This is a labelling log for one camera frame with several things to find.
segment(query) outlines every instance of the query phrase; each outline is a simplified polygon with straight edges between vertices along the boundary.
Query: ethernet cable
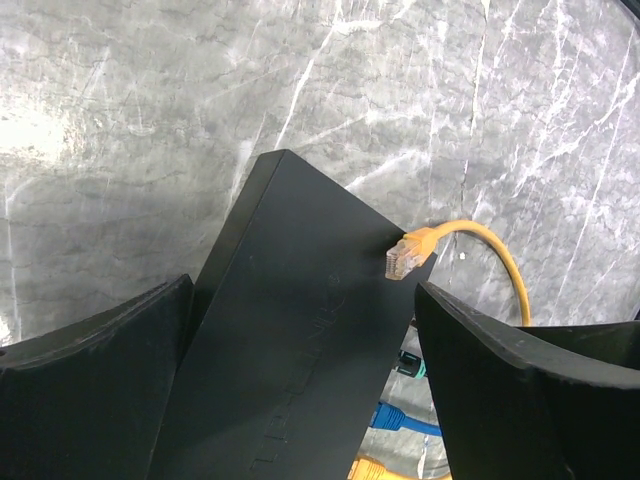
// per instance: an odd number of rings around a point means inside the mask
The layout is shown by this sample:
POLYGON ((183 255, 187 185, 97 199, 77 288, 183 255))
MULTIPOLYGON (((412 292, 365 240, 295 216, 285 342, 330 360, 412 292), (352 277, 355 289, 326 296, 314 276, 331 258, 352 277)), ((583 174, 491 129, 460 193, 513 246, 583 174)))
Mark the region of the ethernet cable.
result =
POLYGON ((369 424, 371 428, 380 430, 392 430, 397 432, 401 428, 424 433, 425 435, 442 436, 440 427, 430 423, 421 422, 415 418, 407 416, 402 410, 388 403, 378 402, 378 407, 371 418, 369 424))
MULTIPOLYGON (((347 480, 417 480, 414 477, 405 477, 397 473, 390 472, 377 460, 359 455, 351 466, 351 471, 347 480)), ((451 480, 451 475, 447 474, 434 480, 451 480)))
POLYGON ((427 364, 422 358, 413 353, 409 353, 405 350, 398 352, 398 359, 396 360, 393 369, 411 378, 424 378, 427 374, 427 364))
POLYGON ((463 231, 479 235, 500 256, 518 295, 522 325, 531 326, 531 307, 527 288, 509 249, 495 233, 471 220, 454 220, 435 228, 425 227, 405 234, 396 246, 387 252, 386 277, 391 280, 402 280, 414 268, 424 265, 429 255, 435 250, 438 240, 450 233, 463 231))

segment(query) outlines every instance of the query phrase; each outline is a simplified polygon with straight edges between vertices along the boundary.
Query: blue ethernet cable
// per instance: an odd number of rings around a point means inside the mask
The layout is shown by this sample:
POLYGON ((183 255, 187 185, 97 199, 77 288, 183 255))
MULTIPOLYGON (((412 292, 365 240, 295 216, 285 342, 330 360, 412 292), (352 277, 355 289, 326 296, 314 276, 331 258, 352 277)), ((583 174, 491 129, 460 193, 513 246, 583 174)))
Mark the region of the blue ethernet cable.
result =
POLYGON ((402 410, 388 403, 378 402, 373 417, 371 417, 371 428, 381 430, 398 431, 401 428, 407 428, 414 432, 424 433, 425 435, 442 436, 442 431, 437 425, 421 422, 415 418, 408 417, 402 410))

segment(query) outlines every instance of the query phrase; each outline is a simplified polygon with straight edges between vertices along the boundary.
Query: grey marble surface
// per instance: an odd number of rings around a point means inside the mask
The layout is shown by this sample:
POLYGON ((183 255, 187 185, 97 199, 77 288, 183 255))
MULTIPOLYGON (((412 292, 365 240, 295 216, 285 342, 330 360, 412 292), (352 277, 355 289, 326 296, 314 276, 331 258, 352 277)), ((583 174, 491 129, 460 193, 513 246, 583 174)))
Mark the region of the grey marble surface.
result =
MULTIPOLYGON (((195 278, 257 154, 285 147, 405 229, 491 227, 537 324, 626 320, 638 38, 613 0, 2 0, 0 342, 195 278)), ((492 252, 440 253, 437 284, 518 321, 492 252)), ((426 382, 385 395, 434 415, 426 382)), ((413 475, 442 450, 363 448, 413 475)))

